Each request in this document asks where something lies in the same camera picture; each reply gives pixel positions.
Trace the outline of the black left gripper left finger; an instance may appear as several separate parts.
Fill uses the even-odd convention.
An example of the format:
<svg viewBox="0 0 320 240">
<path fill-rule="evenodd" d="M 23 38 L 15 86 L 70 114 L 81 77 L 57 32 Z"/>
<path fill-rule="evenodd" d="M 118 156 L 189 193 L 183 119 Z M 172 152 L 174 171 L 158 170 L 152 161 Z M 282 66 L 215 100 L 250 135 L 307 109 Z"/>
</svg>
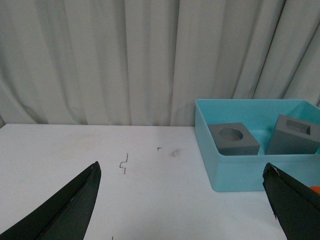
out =
<svg viewBox="0 0 320 240">
<path fill-rule="evenodd" d="M 83 240 L 96 204 L 101 167 L 91 164 L 63 188 L 0 234 L 2 240 Z"/>
</svg>

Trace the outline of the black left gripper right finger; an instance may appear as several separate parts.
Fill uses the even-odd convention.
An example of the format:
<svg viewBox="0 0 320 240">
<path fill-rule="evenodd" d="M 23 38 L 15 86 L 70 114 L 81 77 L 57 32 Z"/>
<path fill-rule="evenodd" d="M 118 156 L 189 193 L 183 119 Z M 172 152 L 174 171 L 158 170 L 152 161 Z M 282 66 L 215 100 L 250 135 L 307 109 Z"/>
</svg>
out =
<svg viewBox="0 0 320 240">
<path fill-rule="evenodd" d="M 267 163 L 263 187 L 288 240 L 320 238 L 320 194 L 281 169 Z"/>
</svg>

